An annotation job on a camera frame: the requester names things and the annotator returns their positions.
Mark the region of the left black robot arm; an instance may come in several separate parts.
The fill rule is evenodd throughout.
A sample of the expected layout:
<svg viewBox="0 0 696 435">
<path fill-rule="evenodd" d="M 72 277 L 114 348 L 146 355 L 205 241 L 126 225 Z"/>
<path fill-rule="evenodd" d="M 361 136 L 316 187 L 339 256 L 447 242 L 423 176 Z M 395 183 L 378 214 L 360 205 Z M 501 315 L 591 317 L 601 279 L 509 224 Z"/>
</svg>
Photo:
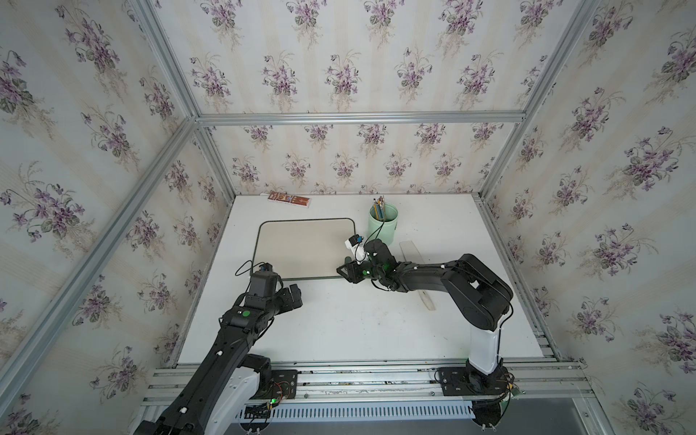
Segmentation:
<svg viewBox="0 0 696 435">
<path fill-rule="evenodd" d="M 285 287 L 281 276 L 268 263 L 249 279 L 248 290 L 219 319 L 219 331 L 210 351 L 182 392 L 155 422 L 144 420 L 137 434 L 207 434 L 214 416 L 234 415 L 231 400 L 224 395 L 228 382 L 243 365 L 253 345 L 277 315 L 302 306 L 296 285 Z"/>
</svg>

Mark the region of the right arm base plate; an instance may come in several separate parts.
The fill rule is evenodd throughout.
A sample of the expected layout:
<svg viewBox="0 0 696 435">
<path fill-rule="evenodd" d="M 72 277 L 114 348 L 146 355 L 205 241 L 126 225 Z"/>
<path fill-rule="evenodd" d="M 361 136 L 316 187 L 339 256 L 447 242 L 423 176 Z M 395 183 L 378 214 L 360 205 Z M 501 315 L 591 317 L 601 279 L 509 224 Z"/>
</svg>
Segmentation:
<svg viewBox="0 0 696 435">
<path fill-rule="evenodd" d="M 485 374 L 471 364 L 462 367 L 441 367 L 435 372 L 444 396 L 494 396 L 505 395 L 514 384 L 514 375 L 502 364 L 492 373 Z"/>
</svg>

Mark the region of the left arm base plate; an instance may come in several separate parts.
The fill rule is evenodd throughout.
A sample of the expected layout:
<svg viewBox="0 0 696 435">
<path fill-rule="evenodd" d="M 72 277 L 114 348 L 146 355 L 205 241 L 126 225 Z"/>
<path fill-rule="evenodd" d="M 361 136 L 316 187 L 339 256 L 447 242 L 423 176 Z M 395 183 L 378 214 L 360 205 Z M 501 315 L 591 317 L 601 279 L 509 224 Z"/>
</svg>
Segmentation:
<svg viewBox="0 0 696 435">
<path fill-rule="evenodd" d="M 298 386 L 297 370 L 271 370 L 259 377 L 259 388 L 253 400 L 263 400 L 277 404 L 283 400 L 295 399 Z"/>
</svg>

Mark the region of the beige cutting board green rim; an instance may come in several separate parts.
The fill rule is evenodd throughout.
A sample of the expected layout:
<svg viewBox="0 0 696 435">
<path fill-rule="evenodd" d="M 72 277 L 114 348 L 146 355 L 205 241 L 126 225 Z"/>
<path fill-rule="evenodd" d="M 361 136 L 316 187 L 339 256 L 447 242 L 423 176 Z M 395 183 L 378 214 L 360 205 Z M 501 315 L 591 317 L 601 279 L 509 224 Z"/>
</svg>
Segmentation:
<svg viewBox="0 0 696 435">
<path fill-rule="evenodd" d="M 253 263 L 268 263 L 286 280 L 333 279 L 356 233 L 349 217 L 269 220 L 261 224 Z"/>
</svg>

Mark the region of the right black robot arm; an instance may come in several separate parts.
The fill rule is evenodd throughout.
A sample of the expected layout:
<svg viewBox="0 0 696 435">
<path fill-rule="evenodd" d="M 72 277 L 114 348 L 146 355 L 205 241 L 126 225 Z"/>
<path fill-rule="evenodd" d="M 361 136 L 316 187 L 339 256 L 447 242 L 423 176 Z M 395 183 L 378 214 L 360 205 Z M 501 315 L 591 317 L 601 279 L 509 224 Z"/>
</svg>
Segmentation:
<svg viewBox="0 0 696 435">
<path fill-rule="evenodd" d="M 352 284 L 369 280 L 382 291 L 409 293 L 443 292 L 449 295 L 471 325 L 468 366 L 481 375 L 492 375 L 501 366 L 500 335 L 514 314 L 513 291 L 475 255 L 436 264 L 398 261 L 380 239 L 370 240 L 336 270 Z"/>
</svg>

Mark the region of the green pencil cup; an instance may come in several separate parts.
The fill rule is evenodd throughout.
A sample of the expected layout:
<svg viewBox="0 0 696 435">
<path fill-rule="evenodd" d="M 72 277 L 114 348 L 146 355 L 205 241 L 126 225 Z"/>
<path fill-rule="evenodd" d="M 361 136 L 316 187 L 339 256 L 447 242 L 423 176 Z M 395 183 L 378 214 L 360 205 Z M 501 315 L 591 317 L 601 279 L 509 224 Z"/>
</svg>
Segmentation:
<svg viewBox="0 0 696 435">
<path fill-rule="evenodd" d="M 399 212 L 397 208 L 393 206 L 393 204 L 386 204 L 384 206 L 383 217 L 378 217 L 375 212 L 375 207 L 372 207 L 369 211 L 367 231 L 368 236 L 366 239 L 380 239 L 382 243 L 389 246 L 394 241 L 394 236 L 398 225 Z"/>
</svg>

